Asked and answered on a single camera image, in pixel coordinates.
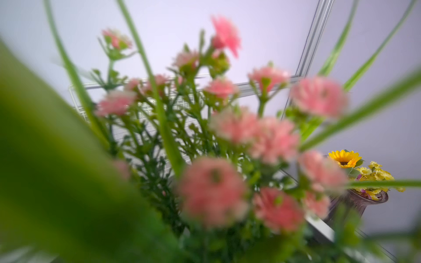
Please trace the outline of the pink flower pot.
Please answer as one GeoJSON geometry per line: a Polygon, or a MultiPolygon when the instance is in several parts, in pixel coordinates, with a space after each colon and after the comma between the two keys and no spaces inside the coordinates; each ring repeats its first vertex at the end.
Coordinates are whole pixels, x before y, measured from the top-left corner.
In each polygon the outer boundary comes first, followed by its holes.
{"type": "Polygon", "coordinates": [[[124,1],[119,10],[130,36],[104,31],[107,73],[90,76],[107,94],[94,106],[59,36],[50,1],[47,20],[61,63],[90,122],[1,42],[1,261],[41,256],[58,263],[359,263],[382,255],[379,242],[403,242],[399,263],[421,260],[421,225],[408,231],[359,237],[359,217],[339,207],[333,241],[309,243],[306,217],[324,217],[328,198],[348,189],[366,191],[420,187],[419,180],[354,179],[316,146],[376,114],[421,87],[416,70],[349,112],[348,91],[365,74],[372,55],[345,84],[329,79],[357,9],[321,71],[292,84],[287,73],[267,64],[247,77],[258,110],[237,104],[227,78],[227,52],[238,54],[240,35],[225,17],[214,32],[200,32],[198,49],[184,46],[171,76],[152,72],[124,1]],[[195,80],[209,75],[210,80],[195,80]],[[115,90],[127,77],[137,80],[115,90]],[[182,157],[178,140],[191,141],[168,94],[193,94],[189,115],[199,121],[199,155],[182,157]],[[198,94],[204,95],[203,107],[198,94]],[[155,100],[148,119],[158,128],[142,136],[132,119],[139,102],[155,100]],[[136,144],[140,163],[116,159],[112,121],[121,119],[136,144]],[[214,155],[214,141],[229,148],[214,155]],[[164,150],[163,156],[153,150],[164,150]]]}

